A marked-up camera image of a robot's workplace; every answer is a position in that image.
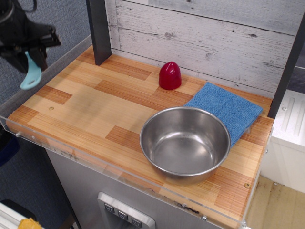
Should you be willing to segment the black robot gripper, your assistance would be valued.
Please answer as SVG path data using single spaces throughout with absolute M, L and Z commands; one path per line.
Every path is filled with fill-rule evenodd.
M 28 72 L 28 52 L 36 65 L 48 68 L 47 49 L 61 45 L 52 25 L 35 23 L 18 4 L 0 6 L 0 54 L 21 73 Z

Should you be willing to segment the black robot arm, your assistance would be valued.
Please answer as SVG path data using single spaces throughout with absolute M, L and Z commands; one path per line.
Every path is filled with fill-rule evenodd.
M 17 0 L 0 2 L 0 56 L 22 73 L 29 69 L 26 54 L 45 71 L 47 48 L 61 45 L 54 26 L 28 19 L 26 13 L 36 8 L 36 1 L 32 10 L 24 10 Z

